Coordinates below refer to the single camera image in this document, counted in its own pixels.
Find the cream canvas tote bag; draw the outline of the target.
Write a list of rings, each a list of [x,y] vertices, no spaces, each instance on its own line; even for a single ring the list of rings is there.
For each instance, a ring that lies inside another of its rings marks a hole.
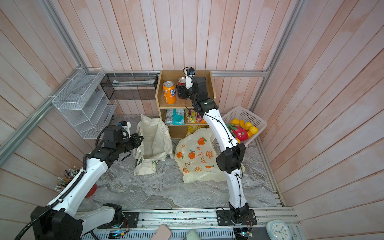
[[[169,128],[160,118],[151,119],[142,115],[137,133],[144,139],[134,150],[135,176],[154,174],[159,161],[165,161],[167,157],[174,158]]]

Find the teal snack packet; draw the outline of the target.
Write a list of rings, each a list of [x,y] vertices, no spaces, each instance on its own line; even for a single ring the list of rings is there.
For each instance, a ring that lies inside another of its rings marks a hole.
[[[167,125],[184,125],[185,110],[184,109],[167,109],[165,124]]]

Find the red cola can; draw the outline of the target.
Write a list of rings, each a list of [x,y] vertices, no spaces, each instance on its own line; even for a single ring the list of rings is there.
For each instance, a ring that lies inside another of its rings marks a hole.
[[[178,79],[178,86],[186,86],[186,83],[187,81],[185,77]]]

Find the white plastic fruit basket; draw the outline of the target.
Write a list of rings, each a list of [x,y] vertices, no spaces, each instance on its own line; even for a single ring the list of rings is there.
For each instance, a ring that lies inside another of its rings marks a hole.
[[[226,124],[229,124],[234,119],[244,120],[245,123],[250,122],[258,128],[258,132],[253,135],[250,139],[246,141],[242,141],[242,143],[245,144],[247,147],[255,138],[267,127],[267,122],[263,120],[261,117],[257,116],[256,114],[252,113],[251,111],[243,108],[243,107],[235,107],[234,109],[230,110],[228,113],[226,113],[224,116],[222,116],[223,121]]]

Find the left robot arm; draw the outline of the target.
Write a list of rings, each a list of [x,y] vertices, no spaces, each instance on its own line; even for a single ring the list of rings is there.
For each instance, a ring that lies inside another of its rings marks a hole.
[[[130,134],[130,123],[108,125],[99,133],[95,148],[83,157],[83,167],[77,175],[45,207],[36,207],[31,221],[17,234],[20,240],[33,229],[37,240],[79,240],[83,235],[92,234],[102,226],[127,227],[122,207],[104,204],[87,214],[77,215],[78,208],[97,180],[118,160],[120,154],[132,153],[144,137]]]

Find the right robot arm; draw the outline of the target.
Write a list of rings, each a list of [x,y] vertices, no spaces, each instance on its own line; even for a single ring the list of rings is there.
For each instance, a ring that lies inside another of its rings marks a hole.
[[[203,120],[209,125],[218,140],[221,153],[216,158],[218,168],[225,173],[230,193],[229,207],[232,224],[241,224],[253,215],[242,187],[242,162],[246,147],[238,143],[224,123],[219,108],[208,97],[207,81],[204,77],[185,76],[186,84],[181,86],[182,96],[191,100]]]

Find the orange print plastic bag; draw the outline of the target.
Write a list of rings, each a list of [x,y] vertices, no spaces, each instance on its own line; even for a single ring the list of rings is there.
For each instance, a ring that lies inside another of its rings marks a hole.
[[[183,174],[185,184],[226,180],[225,173],[216,163],[218,155],[213,145],[215,139],[211,129],[201,128],[179,141],[174,159]]]

